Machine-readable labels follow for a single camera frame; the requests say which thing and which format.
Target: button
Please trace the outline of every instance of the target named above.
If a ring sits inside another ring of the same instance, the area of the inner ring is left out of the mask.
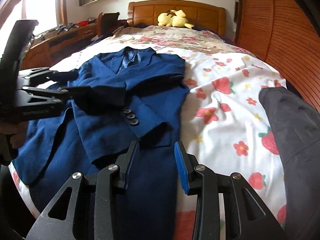
[[[135,115],[135,114],[132,114],[132,113],[127,115],[127,118],[128,118],[128,119],[133,119],[133,118],[135,118],[135,117],[136,117],[136,115]]]
[[[125,114],[128,114],[128,113],[131,113],[132,111],[131,111],[130,109],[124,109],[123,112],[124,112]]]
[[[139,120],[138,119],[132,119],[130,120],[129,124],[131,125],[137,125],[139,123]]]

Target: window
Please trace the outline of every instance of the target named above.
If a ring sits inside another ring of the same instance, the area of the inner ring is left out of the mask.
[[[15,6],[10,16],[0,29],[0,55],[8,41],[14,23],[21,19],[38,20],[39,25],[34,30],[34,35],[57,27],[56,0],[22,0]]]

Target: floral blanket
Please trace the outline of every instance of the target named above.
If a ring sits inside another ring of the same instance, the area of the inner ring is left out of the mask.
[[[157,53],[185,59],[184,82],[190,93],[181,111],[181,140],[186,151],[216,173],[241,173],[283,225],[284,173],[268,118],[259,103],[261,88],[285,86],[281,75],[250,52],[225,44],[214,33],[159,26],[118,28],[114,36],[74,53],[51,69],[70,71],[94,55],[126,46],[151,47]],[[10,171],[24,202],[38,217],[28,186],[12,164]],[[174,240],[192,239],[195,209],[196,197],[186,196],[178,183]],[[220,229],[221,239],[225,239],[222,196]]]

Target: yellow plush toy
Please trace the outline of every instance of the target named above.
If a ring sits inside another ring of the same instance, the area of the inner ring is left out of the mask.
[[[182,10],[170,10],[170,12],[174,13],[175,15],[172,15],[170,13],[161,13],[159,15],[159,26],[187,27],[189,29],[194,27],[194,25],[188,23],[186,14]]]

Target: hand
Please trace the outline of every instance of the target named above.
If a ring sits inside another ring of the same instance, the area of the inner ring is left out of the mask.
[[[21,122],[18,124],[6,123],[0,120],[0,133],[13,134],[10,137],[12,148],[18,149],[23,146],[28,129],[29,122]]]

